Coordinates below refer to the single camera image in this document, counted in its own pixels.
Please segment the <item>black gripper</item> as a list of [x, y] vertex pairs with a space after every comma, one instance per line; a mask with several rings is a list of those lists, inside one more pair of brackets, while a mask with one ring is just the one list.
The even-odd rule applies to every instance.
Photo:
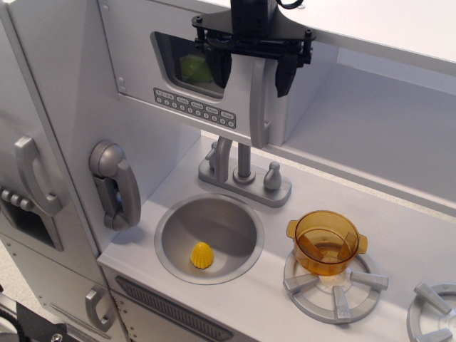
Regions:
[[226, 88], [233, 54], [275, 59], [277, 96], [288, 95], [296, 65], [311, 62], [315, 34], [281, 11], [303, 5], [303, 1], [231, 1], [226, 11], [196, 15], [195, 43], [204, 52], [214, 82]]

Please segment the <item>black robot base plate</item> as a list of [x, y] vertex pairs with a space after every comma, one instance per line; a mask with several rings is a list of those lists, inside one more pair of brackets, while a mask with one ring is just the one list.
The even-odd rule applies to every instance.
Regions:
[[64, 324], [54, 324], [10, 299], [1, 287], [1, 341], [73, 341]]

